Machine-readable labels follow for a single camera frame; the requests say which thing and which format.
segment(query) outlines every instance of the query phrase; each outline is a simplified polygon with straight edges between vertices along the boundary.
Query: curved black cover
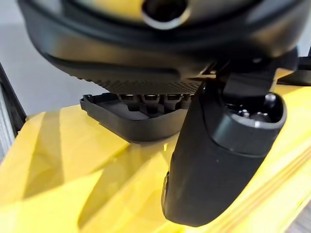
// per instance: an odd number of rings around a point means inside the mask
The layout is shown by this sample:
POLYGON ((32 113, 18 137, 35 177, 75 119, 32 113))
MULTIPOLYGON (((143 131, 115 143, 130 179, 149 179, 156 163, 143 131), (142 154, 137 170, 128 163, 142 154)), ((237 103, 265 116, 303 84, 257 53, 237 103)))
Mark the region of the curved black cover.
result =
POLYGON ((238 197, 286 120, 283 101, 275 107, 283 112, 279 122, 256 125, 255 120, 232 118, 218 101, 213 82, 206 84, 205 94, 196 95, 173 153, 162 197, 168 220, 194 227, 213 221, 238 197))

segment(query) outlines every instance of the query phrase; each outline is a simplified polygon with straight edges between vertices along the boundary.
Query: white wall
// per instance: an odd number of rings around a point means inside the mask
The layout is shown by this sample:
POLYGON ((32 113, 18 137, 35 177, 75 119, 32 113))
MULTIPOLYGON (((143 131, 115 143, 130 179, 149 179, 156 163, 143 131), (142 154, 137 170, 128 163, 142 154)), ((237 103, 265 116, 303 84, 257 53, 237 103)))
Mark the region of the white wall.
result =
MULTIPOLYGON (((301 55, 311 46, 311 21, 301 41, 301 55)), ((33 48, 15 0, 0 0, 0 62, 26 114, 78 104, 83 94, 105 90, 56 69, 33 48)))

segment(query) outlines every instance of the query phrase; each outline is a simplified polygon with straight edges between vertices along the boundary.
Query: black plastic housing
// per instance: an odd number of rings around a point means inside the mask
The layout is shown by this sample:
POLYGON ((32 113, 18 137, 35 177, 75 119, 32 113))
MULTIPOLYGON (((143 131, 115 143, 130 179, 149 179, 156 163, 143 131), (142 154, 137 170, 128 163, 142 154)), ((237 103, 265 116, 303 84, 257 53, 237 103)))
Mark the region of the black plastic housing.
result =
POLYGON ((276 94, 267 123, 233 113, 219 90, 214 81, 200 87, 171 159, 162 209, 175 223, 198 227, 222 214, 252 179, 286 120, 285 103, 276 94))
POLYGON ((41 54, 116 94, 194 94, 200 82, 189 78, 212 62, 242 64, 292 50, 310 10, 310 0, 262 0, 215 21, 164 32, 99 17, 72 1, 18 2, 41 54))

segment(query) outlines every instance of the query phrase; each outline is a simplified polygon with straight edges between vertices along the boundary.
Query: circular opening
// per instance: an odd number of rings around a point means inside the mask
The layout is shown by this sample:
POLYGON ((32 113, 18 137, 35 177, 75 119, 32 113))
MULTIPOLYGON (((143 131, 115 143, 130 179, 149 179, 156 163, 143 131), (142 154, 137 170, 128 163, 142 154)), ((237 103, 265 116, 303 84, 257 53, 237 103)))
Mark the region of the circular opening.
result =
POLYGON ((157 29, 171 29, 181 25, 189 16, 186 0, 146 0, 142 5, 145 22, 157 29))

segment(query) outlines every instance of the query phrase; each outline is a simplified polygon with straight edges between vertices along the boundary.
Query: yellow wooden surface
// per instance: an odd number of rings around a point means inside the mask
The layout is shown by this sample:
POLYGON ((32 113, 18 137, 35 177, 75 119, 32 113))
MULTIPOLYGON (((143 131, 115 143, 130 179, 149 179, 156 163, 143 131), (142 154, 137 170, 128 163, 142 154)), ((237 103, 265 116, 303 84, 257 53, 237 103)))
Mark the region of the yellow wooden surface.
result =
POLYGON ((0 166, 0 233, 276 233, 311 199, 311 87, 278 86, 288 120, 215 221, 168 222, 160 206, 177 136, 129 144, 79 106, 30 118, 0 166))

